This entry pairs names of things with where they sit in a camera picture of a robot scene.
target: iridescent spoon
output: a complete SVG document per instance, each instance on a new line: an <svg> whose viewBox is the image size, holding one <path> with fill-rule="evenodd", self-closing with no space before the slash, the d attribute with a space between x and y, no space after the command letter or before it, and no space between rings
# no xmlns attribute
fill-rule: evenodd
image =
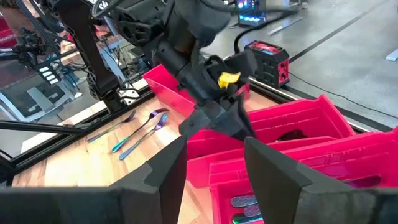
<svg viewBox="0 0 398 224"><path fill-rule="evenodd" d="M167 111L169 111L169 109L166 109L166 108L161 108L161 109L152 111L152 113L149 115L148 120L144 124L142 124L137 130L135 130L132 134L130 134L129 136L124 138L122 141L120 141L117 145L115 145L112 149L112 152L117 152L122 146L124 146L125 143L128 142L128 140L131 139L131 137L134 134L136 134L141 128L143 128L150 120L152 120L154 117L156 117L156 115L163 113L163 112L167 112Z"/></svg>
<svg viewBox="0 0 398 224"><path fill-rule="evenodd" d="M135 150L135 148L140 145L140 143L145 140L145 138L147 136L150 136L151 134L154 134L155 131L160 130L161 128L164 127L165 123L167 120L167 114L163 114L162 117L160 118L159 122L155 125L154 128L152 128L152 130L150 130L148 133L146 133L143 137L141 137L134 145L132 145L126 152L122 153L119 156L120 160L123 160L124 158L126 158L130 152L132 152L133 150Z"/></svg>
<svg viewBox="0 0 398 224"><path fill-rule="evenodd" d="M106 133L108 133L108 132L114 130L114 129L115 129L117 126L119 126L120 124L125 124L125 123L128 123L128 122L132 121L132 120L134 119L134 115L136 115L136 111L135 111L135 110L133 110L133 111L131 112L130 116L129 116L128 118L126 118L124 121L121 121L121 122L115 124L114 126L108 128L107 130L103 131L102 133L97 134L96 136L87 139L87 142L88 142L88 143L91 143L91 142L93 142L93 141L99 139L99 138L100 138L101 136L103 136L104 134L106 134Z"/></svg>

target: concrete floor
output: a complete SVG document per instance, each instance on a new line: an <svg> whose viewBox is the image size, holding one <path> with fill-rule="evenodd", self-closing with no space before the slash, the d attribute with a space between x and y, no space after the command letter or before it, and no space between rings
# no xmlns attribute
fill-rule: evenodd
<svg viewBox="0 0 398 224"><path fill-rule="evenodd" d="M281 0L268 0L267 4L283 3ZM395 77L398 62L384 59L398 48L397 3L393 0L309 0L309 6L308 10L301 12L303 19L300 22L278 34L269 36L268 32L281 23L245 35L240 42L241 48L253 40L263 40L282 46L290 57L310 48L291 63L293 74L362 105L398 116L398 100L392 90L398 83ZM233 18L230 24L235 22L236 18ZM347 23L349 26L340 31L339 28ZM243 30L226 28L203 51L220 57L233 54L233 38ZM294 77L288 86L312 96L325 93ZM61 118L67 119L95 103L86 82L80 88L84 95L65 105L58 114ZM342 108L390 127L398 125L398 119L365 109L344 98L327 95ZM45 118L41 122L59 123L60 120ZM0 148L15 156L22 141L35 134L0 131Z"/></svg>

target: spoon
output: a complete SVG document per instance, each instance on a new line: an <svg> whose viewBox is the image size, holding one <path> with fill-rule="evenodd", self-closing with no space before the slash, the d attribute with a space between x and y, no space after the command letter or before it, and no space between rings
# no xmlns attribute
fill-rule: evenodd
<svg viewBox="0 0 398 224"><path fill-rule="evenodd" d="M162 117L160 118L159 122L155 125L154 128L152 128L152 130L150 130L148 133L146 133L143 137L141 137L134 145L132 145L126 152L122 153L119 156L120 160L123 160L124 158L126 158L130 152L132 152L133 150L135 150L135 148L140 145L140 143L147 137L152 135L153 133L155 133L155 131L161 129L164 127L165 123L167 120L167 114L163 114Z"/></svg>
<svg viewBox="0 0 398 224"><path fill-rule="evenodd" d="M88 143L91 143L91 142L93 142L93 141L99 139L99 138L100 138L101 136L103 136L104 134L106 134L106 133L108 133L108 132L114 130L114 129L115 129L117 126L119 126L120 124L125 124L125 123L128 123L128 122L132 121L132 120L134 119L134 115L136 115L136 111L135 111L135 110L133 110L133 111L131 112L130 116L129 116L128 118L126 118L124 121L121 121L121 122L115 124L114 126L108 128L107 130L103 131L102 133L97 134L96 136L87 139L87 142L88 142Z"/></svg>
<svg viewBox="0 0 398 224"><path fill-rule="evenodd" d="M117 145L115 145L112 149L112 152L117 152L122 146L124 146L125 143L128 142L128 140L131 139L131 137L136 134L141 128L143 128L150 120L152 120L154 117L156 117L156 115L163 113L163 112L167 112L169 111L169 109L166 108L161 108L161 109L157 109L154 110L150 113L149 118L147 121L145 121L144 124L142 124L137 130L135 130L132 134L130 134L129 136L127 136L126 138L124 138L121 142L119 142Z"/></svg>

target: black metal frame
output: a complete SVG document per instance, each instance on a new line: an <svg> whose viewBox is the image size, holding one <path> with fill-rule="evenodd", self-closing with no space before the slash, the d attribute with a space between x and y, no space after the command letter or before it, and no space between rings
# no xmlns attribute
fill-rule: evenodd
<svg viewBox="0 0 398 224"><path fill-rule="evenodd" d="M250 79L250 87L251 90L269 98L270 100L275 101L276 103L288 103L291 101L297 100L293 96L290 96L286 93L283 93L279 90L276 90L270 86L267 86L263 83L257 82L253 79ZM118 111L117 113L109 114L108 110L100 111L99 113L93 115L92 117L80 122L78 125L84 125L88 123L93 123L91 126L84 129L79 134L72 134L72 135L65 135L59 134L46 142L34 147L33 149L13 158L11 160L12 165L15 166L15 173L21 173L22 171L32 167L36 163L48 158L52 154L62 150L63 148L69 146L70 144L74 143L75 141L87 136L89 133L97 130L98 128L108 124L112 120L118 118L119 116L127 113L128 111L132 110L133 108L138 107L139 105L145 103L147 100L152 99L155 97L154 93L150 88L147 86L140 91L141 98L136 100L133 104L123 108L122 110ZM357 125L351 124L351 127L355 130L356 133L365 133L367 132L366 129L363 129ZM10 186L12 184L12 179L7 181L7 185Z"/></svg>

